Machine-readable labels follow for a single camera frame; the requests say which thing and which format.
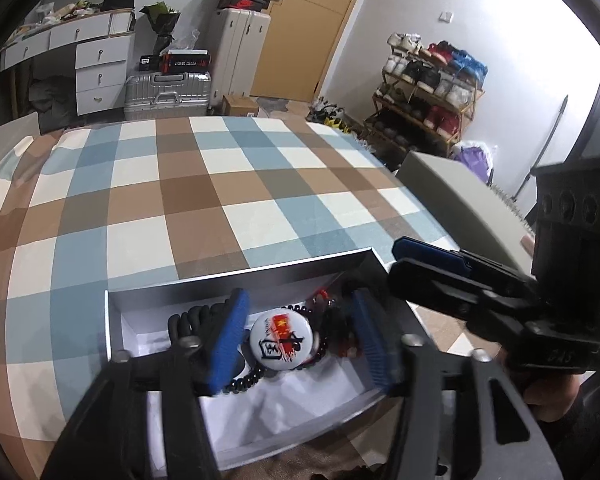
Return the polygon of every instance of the bed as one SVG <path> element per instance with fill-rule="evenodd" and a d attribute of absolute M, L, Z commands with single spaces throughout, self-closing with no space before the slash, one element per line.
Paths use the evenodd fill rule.
<path fill-rule="evenodd" d="M 23 479 L 40 476 L 102 365 L 105 290 L 369 246 L 389 265 L 403 235 L 455 247 L 353 137 L 322 124 L 174 118 L 25 137 L 0 162 L 8 459 Z M 338 458 L 337 441 L 316 452 L 362 463 L 350 443 L 351 460 Z"/>

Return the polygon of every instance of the red sneaker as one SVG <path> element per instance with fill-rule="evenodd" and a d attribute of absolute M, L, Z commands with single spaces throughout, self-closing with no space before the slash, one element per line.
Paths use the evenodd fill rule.
<path fill-rule="evenodd" d="M 446 139 L 449 139 L 458 133 L 458 130 L 460 129 L 460 118 L 458 115 L 445 108 L 442 108 L 440 115 L 442 116 L 442 120 L 438 125 L 438 133 Z"/>
<path fill-rule="evenodd" d="M 445 109 L 440 106 L 432 106 L 427 114 L 427 118 L 424 119 L 424 125 L 435 131 L 442 122 L 444 111 Z"/>
<path fill-rule="evenodd" d="M 428 51 L 431 55 L 436 58 L 440 63 L 448 64 L 453 59 L 453 55 L 451 51 L 440 47 L 440 44 L 431 43 L 429 45 Z"/>

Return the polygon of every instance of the round badge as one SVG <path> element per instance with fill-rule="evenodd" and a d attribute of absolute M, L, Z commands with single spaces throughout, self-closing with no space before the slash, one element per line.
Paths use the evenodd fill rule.
<path fill-rule="evenodd" d="M 260 316 L 251 328 L 251 351 L 257 361 L 272 370 L 292 370 L 311 353 L 314 334 L 304 316 L 286 308 L 274 308 Z"/>

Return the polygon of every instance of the silver suitcase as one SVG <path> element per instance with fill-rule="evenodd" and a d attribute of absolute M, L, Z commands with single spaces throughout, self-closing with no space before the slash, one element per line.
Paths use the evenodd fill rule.
<path fill-rule="evenodd" d="M 271 17 L 241 9 L 215 10 L 207 35 L 211 54 L 211 106 L 223 95 L 248 97 Z"/>
<path fill-rule="evenodd" d="M 206 115 L 211 94 L 207 73 L 147 72 L 126 80 L 125 119 L 161 119 Z"/>

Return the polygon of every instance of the wall socket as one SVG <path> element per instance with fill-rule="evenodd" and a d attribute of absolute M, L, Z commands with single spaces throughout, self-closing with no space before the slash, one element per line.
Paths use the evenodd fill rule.
<path fill-rule="evenodd" d="M 451 23 L 451 20 L 454 18 L 454 14 L 450 10 L 443 10 L 440 13 L 440 21 L 445 23 Z"/>

